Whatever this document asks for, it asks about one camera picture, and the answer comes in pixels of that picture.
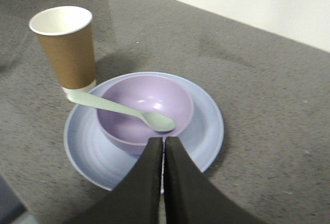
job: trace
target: mint green spoon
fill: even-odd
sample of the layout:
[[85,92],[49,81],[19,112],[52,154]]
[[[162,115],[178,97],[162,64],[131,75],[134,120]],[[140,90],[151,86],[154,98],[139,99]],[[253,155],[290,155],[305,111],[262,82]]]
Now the mint green spoon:
[[146,125],[155,131],[166,132],[175,129],[176,127],[174,120],[159,113],[133,109],[83,91],[70,90],[67,93],[67,98],[72,103],[123,113],[140,118]]

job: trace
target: cup rim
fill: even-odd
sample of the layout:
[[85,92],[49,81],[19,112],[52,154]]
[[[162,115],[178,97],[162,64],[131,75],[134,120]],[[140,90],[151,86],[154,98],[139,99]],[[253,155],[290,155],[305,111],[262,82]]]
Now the cup rim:
[[[67,31],[45,32],[45,31],[40,31],[40,30],[35,28],[34,21],[36,20],[36,18],[40,17],[41,15],[44,15],[47,12],[51,12],[51,11],[54,11],[54,10],[57,10],[57,9],[79,9],[80,11],[88,14],[88,17],[86,18],[86,22],[83,25],[78,26],[74,29],[67,30]],[[79,7],[79,6],[57,6],[57,7],[53,7],[53,8],[49,8],[49,9],[40,11],[37,14],[35,14],[29,21],[29,27],[33,32],[35,32],[37,34],[40,34],[40,35],[44,35],[44,36],[62,36],[62,35],[68,35],[68,34],[75,33],[77,31],[85,28],[86,26],[88,26],[92,22],[92,19],[93,19],[92,13],[89,10],[87,10],[83,7]]]

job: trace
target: speckled countertop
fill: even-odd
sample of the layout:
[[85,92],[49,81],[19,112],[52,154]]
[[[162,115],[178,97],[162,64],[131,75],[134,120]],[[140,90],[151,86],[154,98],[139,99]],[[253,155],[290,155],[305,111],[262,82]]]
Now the speckled countertop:
[[228,197],[269,223],[329,223],[329,53],[173,0],[0,0],[0,173],[40,223],[107,194],[65,154],[73,104],[28,28],[60,5],[94,15],[98,83],[160,71],[210,93],[225,138],[205,173]]

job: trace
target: plate rim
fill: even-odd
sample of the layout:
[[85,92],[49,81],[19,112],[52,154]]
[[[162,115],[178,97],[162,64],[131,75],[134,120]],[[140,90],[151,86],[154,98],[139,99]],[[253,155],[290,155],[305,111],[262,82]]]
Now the plate rim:
[[[99,88],[101,88],[102,86],[104,86],[105,84],[109,84],[110,81],[115,81],[115,79],[120,79],[122,77],[127,77],[129,75],[136,75],[136,74],[157,74],[157,75],[163,75],[163,76],[169,76],[172,80],[175,80],[175,78],[180,78],[181,80],[184,80],[184,81],[187,81],[188,83],[192,84],[194,87],[198,88],[200,91],[202,91],[205,96],[209,99],[209,101],[212,103],[213,105],[213,109],[216,110],[217,112],[217,116],[220,120],[220,136],[218,138],[218,142],[217,142],[217,146],[216,148],[214,149],[214,152],[212,153],[212,156],[210,156],[211,159],[208,160],[208,162],[200,168],[200,171],[201,172],[205,172],[209,167],[210,165],[215,161],[217,155],[219,154],[220,152],[220,149],[222,147],[222,143],[223,143],[223,138],[224,138],[224,121],[223,121],[223,117],[222,117],[222,114],[221,114],[221,111],[220,111],[220,108],[219,106],[216,104],[215,100],[211,97],[211,95],[206,92],[202,87],[200,87],[199,85],[197,85],[196,83],[186,79],[186,78],[183,78],[181,76],[177,76],[177,75],[174,75],[174,74],[170,74],[170,73],[164,73],[164,72],[152,72],[152,71],[147,71],[147,72],[133,72],[133,73],[128,73],[128,74],[123,74],[123,75],[119,75],[119,76],[116,76],[116,77],[113,77],[113,78],[110,78],[98,85],[96,85],[94,88],[92,88],[89,93],[92,93],[93,91],[96,91],[98,90]],[[63,132],[63,141],[64,141],[64,147],[65,147],[65,152],[67,154],[67,157],[69,158],[71,164],[74,166],[74,168],[87,180],[89,180],[91,183],[95,184],[96,186],[100,187],[100,188],[103,188],[105,190],[113,190],[113,188],[110,188],[110,187],[107,187],[107,186],[104,186],[100,183],[98,183],[97,181],[95,181],[94,179],[92,179],[91,177],[87,176],[76,164],[76,162],[74,161],[71,153],[70,153],[70,149],[69,149],[69,141],[68,141],[68,133],[69,133],[69,126],[70,126],[70,123],[71,123],[71,120],[72,120],[72,117],[73,115],[75,114],[77,108],[79,107],[79,104],[75,104],[74,107],[71,109],[71,111],[69,112],[68,114],[68,117],[66,119],[66,122],[65,122],[65,126],[64,126],[64,132]]]

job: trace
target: tableware set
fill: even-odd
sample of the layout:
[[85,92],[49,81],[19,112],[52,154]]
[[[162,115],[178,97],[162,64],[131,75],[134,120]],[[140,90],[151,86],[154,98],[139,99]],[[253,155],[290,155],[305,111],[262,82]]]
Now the tableware set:
[[96,85],[92,14],[74,6],[41,11],[29,22],[67,99],[76,103],[64,146],[76,170],[114,189],[151,137],[179,137],[201,172],[218,155],[224,134],[220,110],[195,83],[168,73],[139,72]]

